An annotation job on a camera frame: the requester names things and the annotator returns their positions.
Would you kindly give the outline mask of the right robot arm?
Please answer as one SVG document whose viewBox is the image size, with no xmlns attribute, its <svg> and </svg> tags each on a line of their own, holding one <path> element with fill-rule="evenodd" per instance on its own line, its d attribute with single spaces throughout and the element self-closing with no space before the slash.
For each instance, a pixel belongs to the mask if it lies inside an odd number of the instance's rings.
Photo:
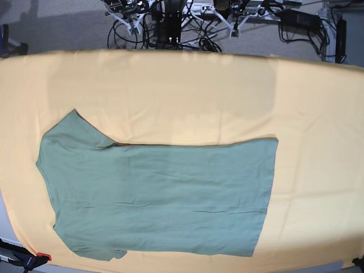
<svg viewBox="0 0 364 273">
<path fill-rule="evenodd" d="M 150 8 L 145 0 L 103 0 L 107 12 L 117 22 L 127 27 L 130 35 L 142 33 L 142 19 Z"/>
</svg>

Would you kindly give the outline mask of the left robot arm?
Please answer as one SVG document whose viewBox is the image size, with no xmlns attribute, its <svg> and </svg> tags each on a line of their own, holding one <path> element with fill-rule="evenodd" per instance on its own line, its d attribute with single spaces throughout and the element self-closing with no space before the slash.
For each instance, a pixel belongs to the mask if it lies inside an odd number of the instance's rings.
<svg viewBox="0 0 364 273">
<path fill-rule="evenodd" d="M 210 11 L 226 26 L 228 38 L 238 38 L 242 26 L 253 19 L 274 20 L 269 1 L 213 1 Z"/>
</svg>

